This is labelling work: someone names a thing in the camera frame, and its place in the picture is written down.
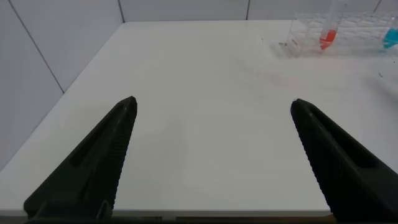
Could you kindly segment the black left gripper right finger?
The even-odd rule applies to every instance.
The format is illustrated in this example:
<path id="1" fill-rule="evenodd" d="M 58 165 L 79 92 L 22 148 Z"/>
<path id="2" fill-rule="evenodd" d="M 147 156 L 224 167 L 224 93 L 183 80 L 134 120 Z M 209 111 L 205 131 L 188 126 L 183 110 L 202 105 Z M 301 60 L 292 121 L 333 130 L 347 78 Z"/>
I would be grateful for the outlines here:
<path id="1" fill-rule="evenodd" d="M 290 113 L 338 222 L 397 222 L 397 173 L 315 105 L 296 99 Z"/>

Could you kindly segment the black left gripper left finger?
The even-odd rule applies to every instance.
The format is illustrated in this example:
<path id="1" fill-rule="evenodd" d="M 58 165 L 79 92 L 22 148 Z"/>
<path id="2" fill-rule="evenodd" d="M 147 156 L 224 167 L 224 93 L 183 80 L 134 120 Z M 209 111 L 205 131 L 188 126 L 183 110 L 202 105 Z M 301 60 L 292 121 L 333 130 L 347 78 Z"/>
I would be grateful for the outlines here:
<path id="1" fill-rule="evenodd" d="M 29 220 L 105 220 L 137 116 L 137 101 L 118 102 L 24 202 Z"/>

